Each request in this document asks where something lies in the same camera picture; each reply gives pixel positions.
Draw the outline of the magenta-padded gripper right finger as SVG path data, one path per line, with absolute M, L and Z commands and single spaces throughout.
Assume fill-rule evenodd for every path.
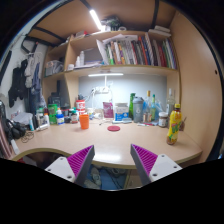
M 167 155 L 157 155 L 135 144 L 131 145 L 130 154 L 143 186 L 181 170 L 181 167 Z

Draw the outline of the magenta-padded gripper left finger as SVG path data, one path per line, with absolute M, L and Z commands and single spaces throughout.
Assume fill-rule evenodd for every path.
M 94 146 L 90 145 L 69 157 L 59 157 L 46 171 L 82 186 L 94 155 Z

